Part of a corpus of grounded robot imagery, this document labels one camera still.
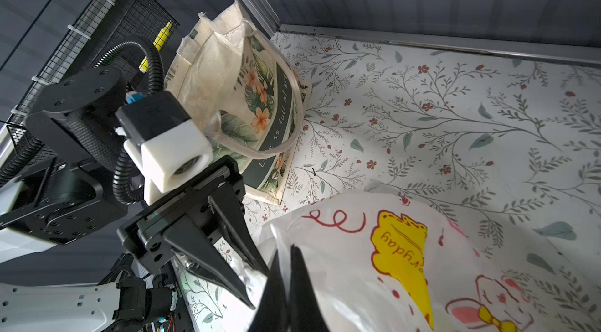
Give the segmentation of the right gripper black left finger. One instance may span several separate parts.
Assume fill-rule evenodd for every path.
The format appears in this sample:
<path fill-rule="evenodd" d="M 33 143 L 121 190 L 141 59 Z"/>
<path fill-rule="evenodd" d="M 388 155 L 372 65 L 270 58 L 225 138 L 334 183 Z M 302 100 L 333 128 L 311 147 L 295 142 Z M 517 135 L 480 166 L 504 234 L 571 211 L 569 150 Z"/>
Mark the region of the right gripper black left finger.
<path fill-rule="evenodd" d="M 248 332 L 286 332 L 289 330 L 288 322 L 286 290 L 279 253 L 275 252 L 261 302 Z"/>

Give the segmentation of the white plastic grocery bag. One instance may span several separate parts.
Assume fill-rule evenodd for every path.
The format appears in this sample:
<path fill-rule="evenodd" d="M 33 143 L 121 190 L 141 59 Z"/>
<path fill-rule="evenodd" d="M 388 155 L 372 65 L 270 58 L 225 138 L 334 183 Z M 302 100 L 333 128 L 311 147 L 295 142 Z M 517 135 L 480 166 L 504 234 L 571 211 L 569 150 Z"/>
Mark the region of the white plastic grocery bag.
<path fill-rule="evenodd" d="M 476 230 L 393 194 L 350 193 L 256 228 L 279 253 L 290 330 L 291 247 L 300 248 L 329 331 L 598 331 L 600 293 L 542 240 L 513 231 L 502 250 Z M 225 331 L 248 331 L 268 276 L 240 260 L 256 310 L 225 296 Z"/>

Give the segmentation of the cream canvas tote bag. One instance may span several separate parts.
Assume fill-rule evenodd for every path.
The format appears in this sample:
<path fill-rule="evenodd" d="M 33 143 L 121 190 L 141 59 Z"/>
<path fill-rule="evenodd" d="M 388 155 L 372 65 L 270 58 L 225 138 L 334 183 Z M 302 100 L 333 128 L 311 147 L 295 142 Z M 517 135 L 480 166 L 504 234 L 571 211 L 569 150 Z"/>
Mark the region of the cream canvas tote bag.
<path fill-rule="evenodd" d="M 184 37 L 165 87 L 213 148 L 230 156 L 247 195 L 281 204 L 312 87 L 239 1 Z"/>

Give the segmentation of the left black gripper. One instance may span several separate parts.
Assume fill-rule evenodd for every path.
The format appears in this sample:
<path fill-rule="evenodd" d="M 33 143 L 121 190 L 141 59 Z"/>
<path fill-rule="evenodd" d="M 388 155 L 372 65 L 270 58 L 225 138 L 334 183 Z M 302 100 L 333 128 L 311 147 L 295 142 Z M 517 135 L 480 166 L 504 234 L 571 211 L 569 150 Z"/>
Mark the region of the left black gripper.
<path fill-rule="evenodd" d="M 151 274 L 160 274 L 182 253 L 197 277 L 210 279 L 255 309 L 246 286 L 213 246 L 223 236 L 250 268 L 269 275 L 245 223 L 243 197 L 238 164 L 224 156 L 120 226 L 117 235 Z"/>

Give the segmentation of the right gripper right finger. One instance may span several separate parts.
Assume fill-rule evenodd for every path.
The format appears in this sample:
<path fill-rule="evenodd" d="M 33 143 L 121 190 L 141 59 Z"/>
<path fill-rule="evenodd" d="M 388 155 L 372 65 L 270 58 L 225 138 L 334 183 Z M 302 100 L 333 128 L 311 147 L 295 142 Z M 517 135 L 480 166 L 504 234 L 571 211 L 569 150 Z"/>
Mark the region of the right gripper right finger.
<path fill-rule="evenodd" d="M 290 330 L 328 332 L 301 249 L 291 247 Z"/>

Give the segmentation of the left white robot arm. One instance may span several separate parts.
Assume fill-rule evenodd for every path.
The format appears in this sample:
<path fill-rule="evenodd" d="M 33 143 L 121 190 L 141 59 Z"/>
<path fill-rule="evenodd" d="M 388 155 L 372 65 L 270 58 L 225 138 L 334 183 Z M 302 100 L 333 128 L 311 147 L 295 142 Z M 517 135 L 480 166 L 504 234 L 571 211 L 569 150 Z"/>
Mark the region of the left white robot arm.
<path fill-rule="evenodd" d="M 26 120 L 26 146 L 1 169 L 1 260 L 64 246 L 124 217 L 142 190 L 159 198 L 118 231 L 125 254 L 97 284 L 1 286 L 4 331 L 139 331 L 182 322 L 173 284 L 149 288 L 173 259 L 249 304 L 247 288 L 215 248 L 224 238 L 260 272 L 267 266 L 244 223 L 238 164 L 211 144 L 164 89 L 161 56 L 133 37 L 91 69 L 46 87 Z"/>

